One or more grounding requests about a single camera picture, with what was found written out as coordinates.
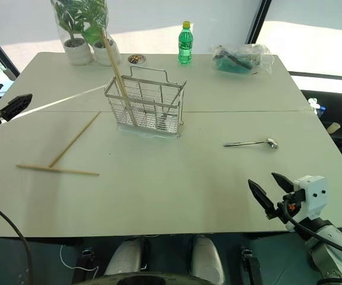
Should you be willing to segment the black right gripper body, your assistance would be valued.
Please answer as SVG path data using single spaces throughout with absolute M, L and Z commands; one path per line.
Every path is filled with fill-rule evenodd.
M 283 196 L 282 202 L 277 203 L 275 217 L 287 224 L 302 209 L 302 202 L 306 201 L 304 189 L 298 189 L 288 192 Z

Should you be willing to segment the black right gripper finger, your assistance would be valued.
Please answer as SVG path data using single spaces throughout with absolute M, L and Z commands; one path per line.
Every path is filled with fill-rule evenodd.
M 277 217 L 277 210 L 273 202 L 267 197 L 266 192 L 254 181 L 248 179 L 249 189 L 260 206 L 264 209 L 269 220 Z
M 294 183 L 286 178 L 284 175 L 279 173 L 272 173 L 273 178 L 277 182 L 278 186 L 287 194 L 290 194 L 295 191 Z

